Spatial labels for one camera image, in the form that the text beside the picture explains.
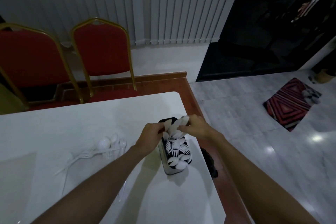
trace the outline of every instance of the chair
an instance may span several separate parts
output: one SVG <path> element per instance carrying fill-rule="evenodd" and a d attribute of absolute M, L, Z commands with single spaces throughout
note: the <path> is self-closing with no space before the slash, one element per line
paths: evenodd
<path fill-rule="evenodd" d="M 11 27 L 14 31 L 5 31 Z M 82 94 L 63 55 L 59 42 L 48 33 L 12 23 L 0 24 L 0 73 L 26 109 L 40 110 L 78 104 L 74 101 L 51 102 L 30 107 L 19 90 L 71 81 L 80 103 Z"/>
<path fill-rule="evenodd" d="M 129 37 L 122 26 L 99 18 L 89 19 L 72 29 L 71 41 L 82 63 L 90 90 L 89 103 L 139 96 L 133 74 Z M 133 89 L 94 93 L 90 75 L 127 71 L 131 73 Z"/>

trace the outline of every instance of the gold chair frame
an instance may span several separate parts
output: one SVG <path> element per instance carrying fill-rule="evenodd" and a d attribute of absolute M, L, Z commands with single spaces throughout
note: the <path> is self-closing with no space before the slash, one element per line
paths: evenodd
<path fill-rule="evenodd" d="M 126 38 L 127 38 L 127 52 L 128 52 L 129 70 L 130 70 L 130 73 L 131 73 L 132 84 L 133 84 L 134 90 L 137 90 L 137 86 L 135 85 L 133 66 L 132 66 L 131 46 L 130 46 L 129 35 L 128 35 L 127 31 L 122 26 L 120 26 L 119 24 L 116 24 L 116 23 L 113 23 L 113 22 L 110 22 L 110 21 L 107 21 L 107 20 L 104 20 L 104 19 L 100 19 L 100 18 L 91 18 L 91 19 L 83 21 L 83 22 L 79 23 L 78 25 L 76 25 L 75 27 L 73 27 L 73 29 L 71 30 L 71 35 L 70 35 L 72 45 L 73 45 L 73 47 L 74 47 L 74 49 L 75 49 L 75 51 L 76 51 L 76 53 L 79 57 L 79 60 L 80 60 L 80 63 L 81 63 L 81 66 L 82 66 L 82 69 L 83 69 L 83 72 L 84 72 L 84 75 L 85 75 L 86 83 L 87 83 L 87 85 L 89 87 L 89 90 L 90 90 L 90 97 L 93 97 L 93 94 L 94 94 L 93 93 L 93 87 L 92 87 L 92 84 L 91 84 L 90 76 L 88 75 L 88 73 L 86 71 L 86 68 L 84 66 L 82 56 L 79 53 L 78 47 L 76 45 L 76 41 L 75 41 L 75 38 L 74 38 L 74 33 L 77 29 L 79 29 L 79 28 L 81 28 L 81 27 L 83 27 L 87 24 L 92 24 L 95 21 L 120 28 L 122 31 L 124 31 L 124 33 L 126 35 Z"/>
<path fill-rule="evenodd" d="M 23 30 L 27 30 L 27 31 L 31 31 L 31 32 L 35 32 L 35 33 L 39 33 L 39 34 L 43 34 L 48 36 L 49 38 L 51 38 L 53 40 L 53 42 L 55 43 L 59 56 L 61 57 L 61 60 L 63 62 L 64 68 L 66 70 L 66 73 L 69 76 L 69 79 L 71 81 L 71 83 L 73 84 L 77 94 L 78 94 L 78 98 L 81 104 L 84 103 L 83 100 L 83 96 L 81 91 L 79 90 L 78 84 L 71 72 L 71 69 L 69 67 L 69 64 L 67 62 L 67 60 L 64 57 L 62 48 L 61 48 L 61 44 L 58 42 L 58 40 L 56 38 L 54 38 L 52 35 L 48 34 L 45 31 L 42 30 L 38 30 L 38 29 L 34 29 L 34 28 L 29 28 L 29 27 L 25 27 L 25 26 L 21 26 L 19 24 L 15 24 L 15 23 L 1 23 L 0 24 L 0 30 L 3 30 L 4 28 L 7 27 L 14 27 L 14 28 L 19 28 L 19 29 L 23 29 Z M 26 99 L 26 97 L 22 94 L 22 92 L 19 90 L 19 88 L 17 86 L 15 86 L 15 84 L 11 81 L 11 79 L 9 78 L 9 76 L 6 74 L 6 72 L 2 69 L 2 67 L 0 66 L 0 73 L 2 74 L 2 76 L 5 78 L 5 80 L 8 82 L 8 84 L 10 85 L 10 87 L 12 88 L 12 90 L 14 91 L 14 93 L 19 97 L 19 99 L 22 101 L 22 103 L 25 105 L 26 108 L 29 108 L 29 103 Z"/>

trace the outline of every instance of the table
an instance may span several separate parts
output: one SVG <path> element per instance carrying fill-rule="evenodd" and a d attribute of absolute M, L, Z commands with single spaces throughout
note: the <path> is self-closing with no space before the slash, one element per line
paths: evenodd
<path fill-rule="evenodd" d="M 13 216 L 0 195 L 5 219 L 30 223 L 59 199 L 61 178 L 53 173 L 71 149 L 91 146 L 115 131 L 124 133 L 129 148 L 146 123 L 183 115 L 179 94 L 168 92 L 0 116 L 0 185 L 10 191 L 15 184 L 13 191 L 20 194 L 14 198 L 21 204 Z M 123 201 L 113 204 L 101 223 L 223 224 L 226 214 L 200 147 L 195 137 L 187 140 L 193 159 L 186 170 L 167 176 L 157 148 L 132 171 Z M 11 171 L 2 168 L 6 164 Z M 19 171 L 23 178 L 16 177 Z"/>

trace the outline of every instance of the doormat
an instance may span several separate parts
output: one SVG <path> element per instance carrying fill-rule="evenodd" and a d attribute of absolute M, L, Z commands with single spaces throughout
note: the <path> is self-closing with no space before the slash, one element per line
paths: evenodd
<path fill-rule="evenodd" d="M 307 89 L 317 92 L 299 79 L 293 78 L 263 103 L 263 106 L 273 119 L 291 132 L 311 108 L 302 94 Z"/>

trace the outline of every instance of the hand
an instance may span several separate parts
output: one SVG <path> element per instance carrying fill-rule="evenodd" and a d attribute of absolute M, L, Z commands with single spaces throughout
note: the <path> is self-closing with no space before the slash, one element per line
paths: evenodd
<path fill-rule="evenodd" d="M 187 126 L 179 126 L 177 129 L 201 139 L 210 138 L 211 134 L 216 131 L 207 124 L 201 116 L 197 116 L 195 114 L 189 116 Z"/>
<path fill-rule="evenodd" d="M 143 128 L 138 141 L 137 149 L 144 155 L 150 154 L 162 138 L 164 123 L 147 123 Z"/>

